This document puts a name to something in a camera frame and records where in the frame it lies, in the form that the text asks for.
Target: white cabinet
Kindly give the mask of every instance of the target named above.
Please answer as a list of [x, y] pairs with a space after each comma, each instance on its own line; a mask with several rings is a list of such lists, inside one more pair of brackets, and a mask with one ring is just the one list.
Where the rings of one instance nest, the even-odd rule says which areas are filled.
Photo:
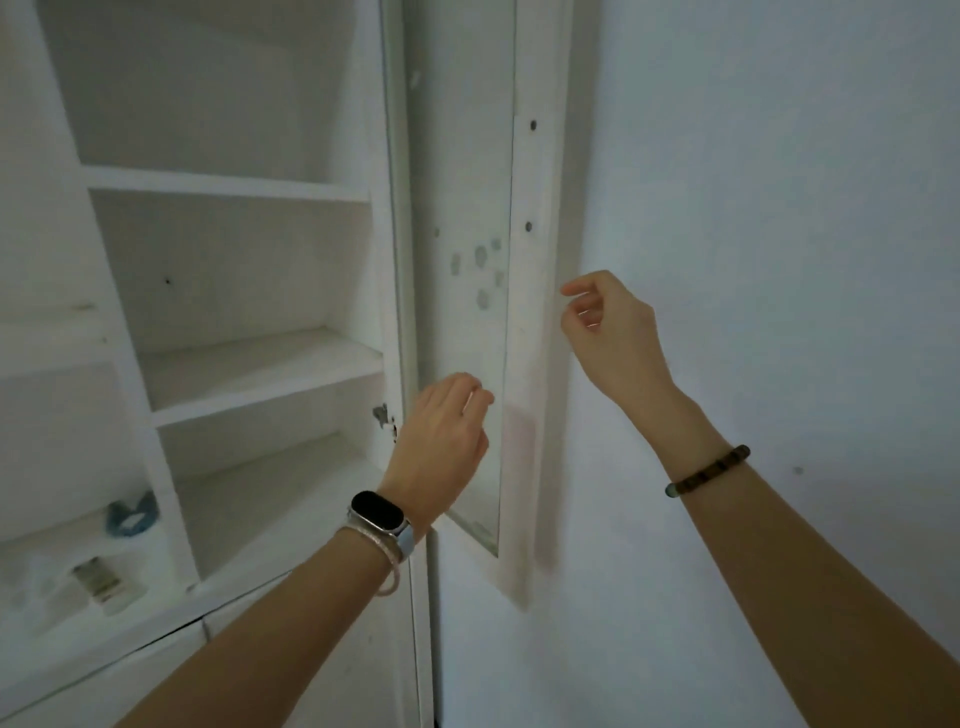
[[203, 628], [197, 622], [189, 624], [0, 721], [0, 726], [110, 728], [205, 643]]
[[[300, 563], [458, 369], [497, 394], [493, 445], [438, 527], [523, 602], [568, 5], [2, 0], [0, 716]], [[156, 524], [110, 538], [148, 492]], [[93, 556], [142, 594], [118, 615], [77, 597]], [[423, 547], [403, 575], [316, 710], [432, 722]], [[389, 699], [347, 700], [361, 673]]]

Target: left hand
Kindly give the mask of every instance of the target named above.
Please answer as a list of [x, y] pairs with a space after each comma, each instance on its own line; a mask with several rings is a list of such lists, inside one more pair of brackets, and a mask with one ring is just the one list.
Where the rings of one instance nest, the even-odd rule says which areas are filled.
[[418, 541], [453, 505], [487, 453], [483, 421], [491, 404], [493, 394], [464, 373], [431, 384], [417, 397], [379, 493], [403, 510]]

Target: light blue watch strap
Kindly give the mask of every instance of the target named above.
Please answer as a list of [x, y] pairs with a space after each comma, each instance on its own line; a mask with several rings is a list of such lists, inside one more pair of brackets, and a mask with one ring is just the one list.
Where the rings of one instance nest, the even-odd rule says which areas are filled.
[[400, 532], [396, 534], [396, 545], [400, 547], [402, 561], [406, 561], [410, 554], [414, 552], [414, 546], [417, 545], [417, 538], [414, 535], [414, 526], [407, 521]]

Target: hinge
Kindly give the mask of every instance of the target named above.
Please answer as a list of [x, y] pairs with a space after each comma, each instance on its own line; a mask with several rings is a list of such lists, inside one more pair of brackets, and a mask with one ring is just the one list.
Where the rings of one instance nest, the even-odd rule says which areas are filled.
[[380, 429], [386, 425], [394, 431], [394, 442], [396, 442], [396, 418], [391, 416], [386, 402], [373, 408], [373, 418], [380, 423]]

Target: right arm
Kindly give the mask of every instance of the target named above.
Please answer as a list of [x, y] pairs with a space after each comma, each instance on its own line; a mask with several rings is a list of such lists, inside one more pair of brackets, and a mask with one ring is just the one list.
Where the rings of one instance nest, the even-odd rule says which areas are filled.
[[[674, 384], [649, 305], [606, 271], [561, 292], [577, 296], [563, 329], [584, 371], [671, 481], [730, 452]], [[960, 725], [960, 666], [752, 468], [681, 501], [811, 728]]]

